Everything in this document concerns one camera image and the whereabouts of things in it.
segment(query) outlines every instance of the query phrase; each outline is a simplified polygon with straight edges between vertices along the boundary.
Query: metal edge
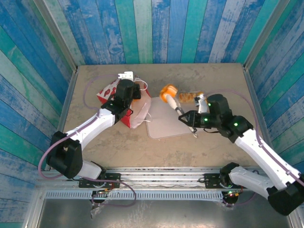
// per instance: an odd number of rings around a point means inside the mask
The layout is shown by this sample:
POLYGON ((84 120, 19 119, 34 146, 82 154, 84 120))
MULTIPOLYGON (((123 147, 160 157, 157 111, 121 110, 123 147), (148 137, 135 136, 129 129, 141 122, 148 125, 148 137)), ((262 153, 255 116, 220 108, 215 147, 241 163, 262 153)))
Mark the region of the metal edge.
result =
POLYGON ((60 29, 58 28, 55 20, 52 17, 46 3, 44 0, 34 0, 35 5, 37 6, 38 10, 40 11, 43 19, 45 20, 47 26, 51 30, 55 40, 57 41, 60 49, 62 50, 63 55, 66 57, 68 64, 70 65, 73 71, 76 70, 76 63, 72 57, 71 52, 69 51, 66 42, 61 34, 60 29))
POLYGON ((36 228, 42 212, 43 202, 46 196, 45 190, 35 190, 33 199, 28 207, 22 228, 36 228))
POLYGON ((264 45, 265 41, 267 40, 270 32, 274 28, 275 24, 279 20, 281 14, 285 10, 287 4, 289 3, 290 0, 280 0, 278 4, 276 5, 274 11, 272 12, 268 22, 264 26, 260 36, 257 38, 257 41, 255 42, 253 48, 251 49, 251 52, 247 56, 244 67, 245 69, 249 69, 251 65, 253 64, 255 58, 257 57, 260 49, 264 45))
MULTIPOLYGON (((66 120, 67 120, 66 117, 67 117, 67 113, 68 113, 68 110, 69 110, 70 105, 71 105, 71 101, 72 101, 72 97, 73 97, 73 93, 74 93, 77 77, 78 77, 78 70, 73 71, 73 74, 72 74, 72 77, 71 77, 71 81, 70 81, 70 84, 68 86, 67 93, 66 93, 66 99, 65 99, 65 102, 63 104, 62 111, 61 111, 61 115, 60 115, 57 131, 61 131, 62 132, 63 129, 64 129, 64 127, 65 127, 66 120)), ((47 164, 44 170, 46 170, 46 171, 50 170, 50 166, 47 164)))
POLYGON ((297 208, 289 214, 289 220, 292 228, 303 228, 303 215, 300 211, 301 209, 297 208))
POLYGON ((253 87, 253 83, 252 83, 252 80, 251 80, 251 77, 250 77, 250 73, 249 73, 248 70, 245 70, 245 69, 243 70, 243 73, 244 73, 244 77, 245 77, 245 80, 246 80, 246 83, 247 83, 247 86, 248 86, 248 90, 249 90, 249 93, 250 93, 250 96, 251 96, 253 106, 254 106, 255 111, 256 111, 256 116, 257 116, 257 120, 259 122, 259 126, 261 128, 263 139, 271 148, 273 148, 273 145, 271 143, 271 139, 270 139, 270 136, 269 136, 269 133, 268 133, 268 130, 267 130, 267 126, 266 126, 266 123, 265 123, 265 120, 264 120, 264 116, 263 116, 263 113, 262 113, 262 109, 261 109, 261 106, 258 102, 257 94, 255 92, 255 89, 253 87))

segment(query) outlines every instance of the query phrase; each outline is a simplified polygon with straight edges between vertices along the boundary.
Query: orange object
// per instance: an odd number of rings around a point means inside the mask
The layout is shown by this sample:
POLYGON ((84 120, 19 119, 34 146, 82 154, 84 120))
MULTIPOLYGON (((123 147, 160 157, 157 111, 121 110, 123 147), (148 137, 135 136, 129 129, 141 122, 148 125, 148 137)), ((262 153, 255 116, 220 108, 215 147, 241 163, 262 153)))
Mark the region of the orange object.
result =
POLYGON ((175 97, 177 94, 178 89, 172 85, 172 84, 167 84, 160 92, 160 98, 164 102, 167 103, 166 95, 170 95, 172 97, 175 97))

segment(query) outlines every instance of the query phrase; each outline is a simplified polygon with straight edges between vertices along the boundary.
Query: painted wood panel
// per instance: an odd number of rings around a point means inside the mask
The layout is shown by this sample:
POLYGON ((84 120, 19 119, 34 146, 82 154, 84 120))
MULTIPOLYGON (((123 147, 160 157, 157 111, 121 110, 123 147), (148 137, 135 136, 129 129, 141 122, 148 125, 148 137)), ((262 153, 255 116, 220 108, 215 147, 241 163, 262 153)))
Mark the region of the painted wood panel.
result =
POLYGON ((263 114, 280 99, 281 96, 304 74, 304 54, 293 64, 289 71, 282 77, 261 103, 263 114))
POLYGON ((0 221, 1 222, 14 222, 21 223, 25 217, 25 211, 28 208, 29 203, 0 199, 0 221))
POLYGON ((134 0, 139 63, 153 63, 151 0, 134 0))
POLYGON ((189 0, 185 35, 181 53, 182 63, 194 62, 202 30, 202 23, 203 20, 205 20, 204 16, 206 6, 206 0, 189 0))
POLYGON ((265 27, 269 17, 275 9, 278 0, 265 0, 262 9, 260 10, 255 23, 253 24, 250 33, 237 57, 237 63, 244 63, 256 43, 259 35, 265 27))
POLYGON ((0 173, 35 184, 37 167, 27 161, 0 149, 0 173))
POLYGON ((32 47, 35 49, 36 54, 46 63, 48 69, 52 72, 54 76, 56 76, 56 80, 59 82, 59 85, 62 86, 64 91, 66 91, 68 88, 68 82, 62 76, 60 70, 56 66, 55 62, 53 61, 52 57, 50 56, 46 48, 44 47, 39 36, 35 33, 30 23, 27 21, 23 13, 20 11, 16 2, 11 0, 1 1, 0 8, 2 12, 0 16, 9 19, 7 15, 3 14, 3 12, 5 12, 3 6, 6 8, 6 10, 9 11, 9 15, 18 25, 18 28, 24 34, 27 40, 30 42, 32 47))
POLYGON ((51 16, 55 21, 56 25, 58 26, 60 33, 73 57, 75 64, 77 66, 84 65, 85 61, 79 50, 78 44, 76 43, 76 40, 67 22, 67 19, 59 5, 59 2, 57 0, 44 0, 44 2, 48 10, 52 12, 51 16))
POLYGON ((113 64, 125 64, 122 37, 114 0, 96 0, 113 64))
POLYGON ((246 0, 225 50, 222 63, 235 62, 265 0, 246 0))
POLYGON ((133 0, 115 0, 126 64, 139 64, 133 0))
POLYGON ((260 75, 263 73, 263 69, 268 64, 269 60, 273 57, 274 53, 277 51, 278 47, 282 44, 283 40, 290 32, 298 18, 301 16, 301 12, 304 8, 304 2, 298 0, 294 5, 293 9, 289 13, 288 17, 282 24, 281 28, 278 30, 277 34, 273 38, 272 42, 269 44, 265 53, 261 57, 259 63, 257 64, 255 70, 252 73, 252 81, 262 80, 260 75))
POLYGON ((152 0, 153 63, 166 63, 170 0, 152 0))
POLYGON ((244 3, 245 0, 227 0, 210 53, 209 63, 222 61, 244 3))
POLYGON ((225 5, 226 0, 208 0, 196 50, 195 63, 208 62, 225 5))
POLYGON ((0 75, 0 99, 14 111, 36 126, 48 138, 51 138, 56 128, 49 120, 22 96, 4 77, 0 75))
POLYGON ((37 89, 37 91, 46 99, 52 108, 56 111, 58 115, 61 114, 62 104, 64 103, 65 94, 63 90, 58 88, 56 83, 52 83, 52 88, 54 91, 58 91, 57 96, 60 101, 53 93, 53 91, 48 87, 46 82, 40 77, 33 66, 28 62, 26 57, 17 48, 15 43, 10 39, 10 37, 5 33, 5 31, 0 27, 0 50, 6 55, 6 57, 15 65, 20 73, 37 89))
POLYGON ((82 16, 100 64, 112 64, 103 25, 100 20, 97 4, 94 1, 78 0, 82 16))
POLYGON ((173 0, 170 3, 167 63, 181 62, 181 50, 185 34, 188 3, 188 0, 181 2, 173 0))

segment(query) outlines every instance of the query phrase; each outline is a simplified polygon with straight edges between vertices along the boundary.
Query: table surface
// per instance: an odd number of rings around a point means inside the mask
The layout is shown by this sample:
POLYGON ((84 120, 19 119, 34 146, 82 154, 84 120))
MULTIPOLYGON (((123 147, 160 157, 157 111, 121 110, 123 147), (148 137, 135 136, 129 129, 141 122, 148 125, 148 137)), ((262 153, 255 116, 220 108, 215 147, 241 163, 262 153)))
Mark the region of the table surface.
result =
MULTIPOLYGON (((168 83, 179 92, 213 91, 229 88, 250 98, 240 64, 141 64, 80 66, 72 102, 66 119, 65 132, 79 126, 95 114, 83 105, 83 92, 94 77, 107 75, 89 86, 87 104, 100 107, 96 94, 115 80, 112 74, 133 71, 148 83, 151 97, 159 95, 168 83)), ((254 123, 249 106, 240 97, 224 93, 235 115, 242 115, 254 123)), ((83 158, 105 167, 155 166, 224 166, 236 162, 243 166, 257 165, 243 150, 219 134, 199 132, 154 140, 147 134, 146 124, 129 129, 121 122, 106 129, 84 149, 83 158)))

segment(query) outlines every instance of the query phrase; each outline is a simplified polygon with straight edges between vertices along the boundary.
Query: teal wooden plank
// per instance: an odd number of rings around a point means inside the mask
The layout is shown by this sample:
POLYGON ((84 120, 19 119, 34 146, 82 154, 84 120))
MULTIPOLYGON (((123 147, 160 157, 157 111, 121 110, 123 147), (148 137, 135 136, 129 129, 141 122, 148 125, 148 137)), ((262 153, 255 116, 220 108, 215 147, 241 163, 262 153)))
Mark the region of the teal wooden plank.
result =
POLYGON ((280 16, 279 20, 276 22, 275 26, 271 30, 269 36, 267 37, 265 43, 261 47, 258 55, 256 56, 255 60, 253 61, 252 65, 250 66, 249 72, 250 74, 253 73, 254 69, 256 68, 258 62, 260 61, 261 57, 264 55, 266 52, 268 46, 270 45, 271 41, 274 39, 276 34, 278 33, 279 29, 281 28, 282 24, 286 20, 287 16, 291 12, 292 8, 294 7, 295 3, 297 0, 290 0, 286 8, 284 9, 282 15, 280 16))
POLYGON ((249 55, 252 47, 254 46, 257 38, 261 34, 265 24, 267 23, 271 13, 275 9, 278 0, 265 0, 262 9, 260 10, 255 23, 253 24, 251 31, 237 57, 238 63, 244 63, 249 55))
POLYGON ((304 161, 304 140, 301 140, 297 144, 289 147, 280 153, 280 156, 290 165, 295 165, 304 161))
POLYGON ((180 63, 189 0, 171 1, 167 63, 180 63))
POLYGON ((96 0, 113 64, 125 64, 122 37, 114 0, 96 0))
POLYGON ((0 174, 0 198, 30 202, 34 184, 0 174))
POLYGON ((285 92, 304 74, 304 54, 293 64, 289 71, 281 78, 276 86, 269 92, 267 97, 261 103, 263 114, 282 97, 285 92))
POLYGON ((36 146, 2 125, 0 125, 0 137, 0 149, 38 166, 43 152, 36 146))
POLYGON ((151 0, 133 0, 139 63, 153 63, 151 0))
POLYGON ((23 223, 7 222, 1 223, 1 228, 22 228, 23 223))
MULTIPOLYGON (((15 43, 5 33, 2 27, 0 27, 0 40, 0 50, 15 65, 20 73, 37 89, 44 99, 49 102, 56 113, 61 115, 63 106, 61 102, 57 99, 50 87, 48 87, 46 82, 40 77, 33 66, 25 58, 15 43)), ((58 91, 59 97, 65 97, 63 90, 61 90, 55 82, 51 85, 56 91, 58 91)))
POLYGON ((42 151, 49 148, 50 139, 2 100, 0 100, 0 124, 42 151))
POLYGON ((181 63, 194 63, 207 2, 207 0, 189 0, 181 63))
POLYGON ((16 69, 2 51, 0 51, 0 74, 28 99, 55 127, 58 126, 59 115, 49 103, 41 97, 33 85, 16 69))
POLYGON ((78 0, 99 64, 112 64, 104 28, 95 1, 78 0))
POLYGON ((170 0, 152 0, 153 63, 166 63, 170 0))
POLYGON ((39 20, 39 23, 41 24, 42 28, 45 30, 48 38, 50 39, 50 41, 52 42, 54 48, 56 49, 57 53, 60 55, 63 63, 65 64, 68 72, 70 75, 72 75, 73 73, 73 70, 71 69, 71 66, 69 65, 69 63, 67 62, 67 59, 65 57, 65 55, 63 54, 61 48, 59 47, 55 37, 53 36, 51 30, 49 29, 48 25, 46 24, 43 16, 41 15, 40 11, 38 10, 36 4, 34 3, 34 0, 28 0, 32 10, 34 11, 36 17, 38 18, 39 20))
POLYGON ((38 128, 48 138, 52 138, 56 128, 38 111, 24 96, 21 95, 5 78, 0 75, 0 99, 19 115, 38 128))
POLYGON ((44 0, 46 3, 46 6, 48 10, 52 14, 52 18, 56 22, 60 33, 65 40, 65 44, 67 48, 69 49, 73 60, 75 61, 75 64, 77 66, 84 65, 85 61, 82 57, 82 54, 79 50, 78 44, 76 43, 76 40, 74 38, 74 35, 71 31, 70 26, 68 25, 67 19, 58 3, 57 0, 44 0))
POLYGON ((126 64, 138 64, 139 56, 133 0, 116 0, 115 5, 126 64))
POLYGON ((277 153, 281 153, 287 148, 304 139, 304 118, 288 128, 280 136, 272 141, 272 145, 277 153))
POLYGON ((226 0, 208 0, 195 54, 195 63, 208 62, 225 5, 226 0))
POLYGON ((0 222, 23 222, 28 206, 27 202, 0 199, 0 222))
MULTIPOLYGON (((296 92, 302 93, 300 90, 294 91, 291 94, 290 103, 294 102, 293 100, 296 97, 296 92)), ((286 104, 280 102, 279 105, 282 105, 282 109, 286 109, 286 104)), ((286 131, 296 122, 304 118, 304 96, 300 98, 297 102, 295 102, 286 112, 284 112, 270 127, 268 127, 270 139, 275 139, 282 132, 286 131)))
POLYGON ((34 29, 35 33, 38 35, 39 39, 43 43, 44 47, 46 48, 47 52, 51 56, 52 60, 56 64, 57 68, 61 72, 63 78, 69 83, 71 80, 72 74, 68 71, 67 67, 65 66, 62 58, 57 53, 55 47, 53 46, 52 42, 50 41, 49 37, 47 36, 45 30, 43 29, 42 25, 40 24, 38 18, 36 17, 34 11, 32 10, 29 0, 16 0, 16 4, 19 7, 20 11, 23 13, 24 17, 28 20, 32 28, 34 29))
POLYGON ((37 167, 0 149, 0 173, 28 183, 36 183, 37 167))
POLYGON ((227 0, 222 18, 218 26, 209 63, 220 63, 225 55, 226 48, 231 39, 238 17, 242 11, 245 0, 227 0))

